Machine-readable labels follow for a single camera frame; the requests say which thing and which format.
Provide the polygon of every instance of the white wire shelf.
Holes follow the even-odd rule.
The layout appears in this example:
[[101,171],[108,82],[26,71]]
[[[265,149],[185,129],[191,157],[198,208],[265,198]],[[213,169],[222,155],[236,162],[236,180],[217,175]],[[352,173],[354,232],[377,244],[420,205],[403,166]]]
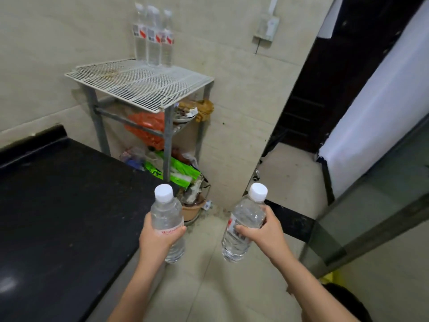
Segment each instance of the white wire shelf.
[[214,80],[178,66],[152,68],[135,59],[77,66],[65,75],[153,113],[163,111]]

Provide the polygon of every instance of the glass door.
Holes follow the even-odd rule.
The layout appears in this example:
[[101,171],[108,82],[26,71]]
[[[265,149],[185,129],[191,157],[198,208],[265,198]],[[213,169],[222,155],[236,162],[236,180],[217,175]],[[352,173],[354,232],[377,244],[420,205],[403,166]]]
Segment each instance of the glass door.
[[315,222],[300,257],[316,276],[429,219],[429,116]]

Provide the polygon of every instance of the forearm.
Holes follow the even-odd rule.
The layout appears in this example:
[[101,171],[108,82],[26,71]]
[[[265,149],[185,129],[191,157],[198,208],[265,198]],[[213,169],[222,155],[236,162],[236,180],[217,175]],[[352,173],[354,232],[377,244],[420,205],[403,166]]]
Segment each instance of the forearm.
[[357,321],[298,260],[284,259],[278,268],[312,322]]
[[156,272],[155,267],[139,263],[108,322],[141,322],[143,320],[149,291]]

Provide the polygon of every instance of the wall switch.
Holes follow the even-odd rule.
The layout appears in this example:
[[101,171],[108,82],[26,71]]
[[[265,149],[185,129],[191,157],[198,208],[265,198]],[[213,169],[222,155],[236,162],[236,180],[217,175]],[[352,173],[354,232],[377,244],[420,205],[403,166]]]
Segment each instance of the wall switch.
[[259,18],[259,26],[254,36],[272,42],[275,32],[277,31],[279,21],[279,17],[275,17],[268,13],[261,14]]

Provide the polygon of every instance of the plastic bottle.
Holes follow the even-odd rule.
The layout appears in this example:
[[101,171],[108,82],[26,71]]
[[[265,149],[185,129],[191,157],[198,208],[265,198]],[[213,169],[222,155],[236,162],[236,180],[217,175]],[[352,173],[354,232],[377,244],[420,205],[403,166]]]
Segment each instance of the plastic bottle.
[[[182,204],[173,196],[168,184],[155,188],[155,203],[151,207],[152,227],[159,233],[169,234],[183,226]],[[173,244],[165,259],[167,263],[176,263],[185,253],[185,240],[180,238]]]
[[173,44],[174,35],[172,32],[171,16],[172,12],[164,10],[164,31],[161,45],[161,64],[170,67],[173,65]]
[[223,258],[229,262],[237,262],[243,258],[250,247],[250,239],[235,230],[235,226],[244,225],[260,228],[265,220],[265,212],[260,208],[268,190],[261,183],[250,186],[249,194],[245,195],[234,207],[229,218],[227,229],[222,239]]
[[136,3],[136,11],[132,24],[132,33],[134,35],[134,56],[138,61],[146,61],[146,16],[147,12],[145,11],[143,5]]
[[160,11],[149,5],[148,16],[150,26],[147,28],[147,64],[157,67],[161,59],[162,24]]

